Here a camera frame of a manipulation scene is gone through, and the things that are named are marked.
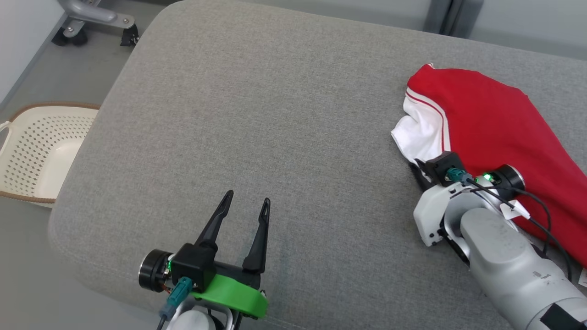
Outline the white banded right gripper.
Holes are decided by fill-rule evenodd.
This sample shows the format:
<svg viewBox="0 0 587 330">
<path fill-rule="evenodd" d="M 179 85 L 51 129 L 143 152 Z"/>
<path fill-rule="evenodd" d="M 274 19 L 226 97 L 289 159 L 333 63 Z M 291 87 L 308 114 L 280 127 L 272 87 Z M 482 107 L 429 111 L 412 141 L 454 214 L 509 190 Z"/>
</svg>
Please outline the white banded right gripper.
<svg viewBox="0 0 587 330">
<path fill-rule="evenodd" d="M 503 206 L 525 190 L 522 174 L 511 165 L 473 176 L 462 164 L 409 163 L 423 192 L 414 219 L 424 244 L 446 240 L 455 248 L 497 248 L 518 235 Z"/>
</svg>

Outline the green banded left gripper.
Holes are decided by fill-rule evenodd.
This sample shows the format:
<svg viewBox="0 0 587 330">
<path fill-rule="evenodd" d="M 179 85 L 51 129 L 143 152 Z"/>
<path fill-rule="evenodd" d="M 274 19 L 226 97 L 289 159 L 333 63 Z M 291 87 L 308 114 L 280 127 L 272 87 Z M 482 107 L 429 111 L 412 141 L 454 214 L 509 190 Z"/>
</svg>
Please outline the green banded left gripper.
<svg viewBox="0 0 587 330">
<path fill-rule="evenodd" d="M 218 204 L 195 246 L 218 251 L 216 239 L 223 219 L 228 215 L 233 200 L 233 190 L 228 190 Z M 265 198 L 258 228 L 243 269 L 217 263 L 208 256 L 201 261 L 185 261 L 187 254 L 153 249 L 143 259 L 138 272 L 141 288 L 155 292 L 167 292 L 168 297 L 160 309 L 160 318 L 170 321 L 179 314 L 180 305 L 189 298 L 200 302 L 207 309 L 224 308 L 230 318 L 260 319 L 266 317 L 268 299 L 258 286 L 260 275 L 266 269 L 268 229 L 271 201 Z"/>
</svg>

